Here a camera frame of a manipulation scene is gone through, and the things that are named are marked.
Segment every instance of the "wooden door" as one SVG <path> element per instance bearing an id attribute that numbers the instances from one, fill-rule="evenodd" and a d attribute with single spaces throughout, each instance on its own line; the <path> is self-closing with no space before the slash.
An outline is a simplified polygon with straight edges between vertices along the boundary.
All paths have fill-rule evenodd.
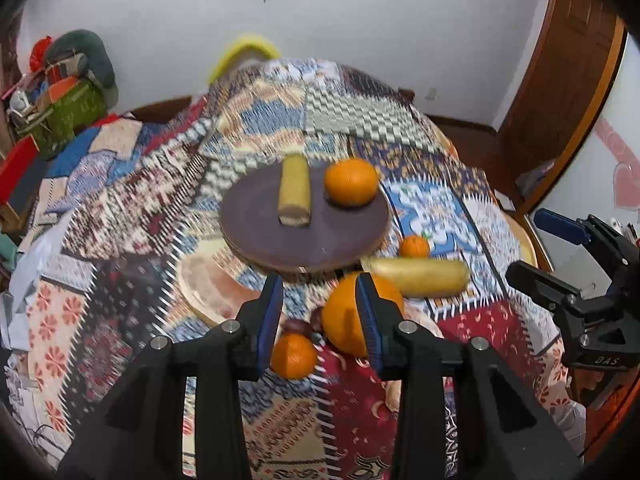
<path id="1" fill-rule="evenodd" d="M 616 15 L 601 0 L 549 0 L 534 55 L 498 136 L 514 174 L 562 153 L 590 106 L 615 28 Z"/>

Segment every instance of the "small orange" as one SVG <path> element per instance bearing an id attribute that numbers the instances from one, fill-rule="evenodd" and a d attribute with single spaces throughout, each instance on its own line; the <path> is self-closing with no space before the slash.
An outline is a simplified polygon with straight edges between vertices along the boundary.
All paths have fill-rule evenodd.
<path id="1" fill-rule="evenodd" d="M 340 280 L 322 308 L 322 328 L 334 346 L 356 357 L 366 357 L 367 347 L 356 307 L 356 278 L 352 272 Z M 404 299 L 396 287 L 385 278 L 372 274 L 380 298 L 393 301 L 404 314 Z"/>
<path id="2" fill-rule="evenodd" d="M 331 200 L 345 207 L 371 202 L 378 192 L 375 168 L 361 158 L 346 158 L 324 172 L 324 189 Z"/>
<path id="3" fill-rule="evenodd" d="M 271 351 L 271 370 L 293 381 L 314 371 L 318 351 L 309 339 L 300 334 L 283 334 Z"/>
<path id="4" fill-rule="evenodd" d="M 408 235 L 402 240 L 398 254 L 403 258 L 427 258 L 430 252 L 427 240 L 418 235 Z"/>

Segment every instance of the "red plastic bag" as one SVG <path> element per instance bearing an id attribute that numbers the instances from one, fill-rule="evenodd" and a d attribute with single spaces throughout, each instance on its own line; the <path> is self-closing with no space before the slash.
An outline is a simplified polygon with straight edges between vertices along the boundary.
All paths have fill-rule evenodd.
<path id="1" fill-rule="evenodd" d="M 31 56 L 29 58 L 29 69 L 32 72 L 37 72 L 42 68 L 44 51 L 51 43 L 53 43 L 53 38 L 51 36 L 47 36 L 46 38 L 36 41 L 36 44 L 33 45 L 33 48 L 31 49 Z"/>

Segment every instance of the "pile of clutter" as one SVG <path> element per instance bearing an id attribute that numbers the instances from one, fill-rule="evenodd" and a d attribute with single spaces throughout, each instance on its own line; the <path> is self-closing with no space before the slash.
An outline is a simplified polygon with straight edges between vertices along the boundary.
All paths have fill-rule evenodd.
<path id="1" fill-rule="evenodd" d="M 97 34 L 73 30 L 39 40 L 30 70 L 12 89 L 7 122 L 15 137 L 32 135 L 40 155 L 51 158 L 106 113 L 103 92 L 115 85 L 113 66 Z"/>

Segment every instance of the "round plate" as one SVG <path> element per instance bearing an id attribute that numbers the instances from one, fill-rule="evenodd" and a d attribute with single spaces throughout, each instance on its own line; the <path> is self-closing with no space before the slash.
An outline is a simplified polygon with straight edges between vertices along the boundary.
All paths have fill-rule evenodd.
<path id="1" fill-rule="evenodd" d="M 342 209 L 324 197 L 327 163 L 309 168 L 311 223 L 284 226 L 278 219 L 281 164 L 238 180 L 220 205 L 227 243 L 247 260 L 286 272 L 323 272 L 352 265 L 371 254 L 386 234 L 389 209 L 379 191 L 361 208 Z"/>

